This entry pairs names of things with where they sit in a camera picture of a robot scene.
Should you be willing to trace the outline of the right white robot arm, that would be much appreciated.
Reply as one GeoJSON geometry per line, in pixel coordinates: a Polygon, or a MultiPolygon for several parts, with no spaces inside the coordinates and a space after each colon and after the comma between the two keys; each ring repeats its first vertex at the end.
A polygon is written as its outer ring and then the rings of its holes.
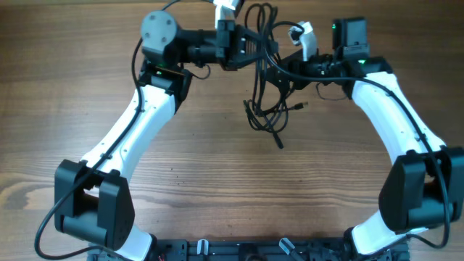
{"type": "Polygon", "coordinates": [[[286,93],[310,83],[342,87],[368,117],[392,167],[378,196],[378,210],[345,236],[344,258],[379,257],[423,232],[442,227],[439,248],[463,211],[463,149],[448,147],[421,120],[390,64],[372,57],[362,17],[334,20],[333,53],[321,54],[308,22],[289,24],[298,51],[270,66],[270,79],[286,93]]]}

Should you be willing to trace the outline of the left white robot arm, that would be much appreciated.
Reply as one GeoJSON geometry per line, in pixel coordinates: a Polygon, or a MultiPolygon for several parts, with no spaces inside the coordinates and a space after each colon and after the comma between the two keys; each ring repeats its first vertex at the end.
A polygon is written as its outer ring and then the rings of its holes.
{"type": "Polygon", "coordinates": [[[169,12],[149,13],[136,51],[132,102],[100,144],[81,160],[62,161],[54,174],[54,226],[86,241],[90,260],[161,260],[154,235],[135,224],[129,188],[133,172],[157,133],[185,101],[193,77],[186,63],[237,70],[262,65],[278,50],[273,17],[260,16],[250,30],[217,18],[214,30],[185,30],[169,12]]]}

